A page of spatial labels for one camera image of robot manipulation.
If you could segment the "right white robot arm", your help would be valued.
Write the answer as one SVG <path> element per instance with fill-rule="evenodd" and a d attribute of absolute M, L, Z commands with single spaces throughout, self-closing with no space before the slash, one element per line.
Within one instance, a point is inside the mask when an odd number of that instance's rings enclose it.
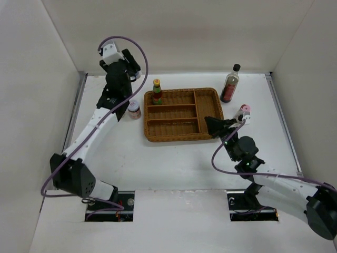
<path fill-rule="evenodd" d="M 336 238 L 336 188 L 304 177 L 276 173 L 257 157 L 258 148 L 252 137 L 238 135 L 245 121 L 205 117 L 207 131 L 221 140 L 230 159 L 236 162 L 234 176 L 250 181 L 244 202 L 249 208 L 271 207 L 305 222 L 317 235 Z"/>

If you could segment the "yellow cap sauce bottle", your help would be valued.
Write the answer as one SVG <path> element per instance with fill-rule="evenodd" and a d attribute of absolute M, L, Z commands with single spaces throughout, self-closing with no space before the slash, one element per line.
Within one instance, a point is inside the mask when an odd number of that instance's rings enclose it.
<path fill-rule="evenodd" d="M 152 101 L 154 105 L 162 105 L 163 92 L 161 89 L 161 82 L 159 79 L 153 80 Z"/>

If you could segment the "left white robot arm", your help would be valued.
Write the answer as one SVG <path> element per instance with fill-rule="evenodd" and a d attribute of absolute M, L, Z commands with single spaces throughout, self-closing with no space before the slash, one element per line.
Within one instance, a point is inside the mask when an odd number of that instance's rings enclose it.
<path fill-rule="evenodd" d="M 133 94 L 132 82 L 141 68 L 128 49 L 121 52 L 109 44 L 102 49 L 100 66 L 106 72 L 94 114 L 78 138 L 62 153 L 50 159 L 54 187 L 81 198 L 100 199 L 106 210 L 118 204 L 117 187 L 97 179 L 88 163 L 103 139 L 124 115 Z"/>

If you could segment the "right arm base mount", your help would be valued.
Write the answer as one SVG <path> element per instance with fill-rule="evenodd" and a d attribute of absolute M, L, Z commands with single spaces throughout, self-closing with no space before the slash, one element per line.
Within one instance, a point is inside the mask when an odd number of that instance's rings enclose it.
<path fill-rule="evenodd" d="M 261 186 L 251 183 L 246 189 L 229 190 L 227 202 L 230 220 L 235 221 L 278 221 L 277 210 L 260 205 L 256 196 Z"/>

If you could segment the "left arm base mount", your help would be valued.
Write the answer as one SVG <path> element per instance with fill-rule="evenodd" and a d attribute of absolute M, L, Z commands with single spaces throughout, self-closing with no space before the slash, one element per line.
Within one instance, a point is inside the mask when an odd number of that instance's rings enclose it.
<path fill-rule="evenodd" d="M 85 222 L 132 222 L 134 216 L 135 192 L 119 191 L 116 205 L 94 200 L 92 198 L 82 199 L 86 204 Z"/>

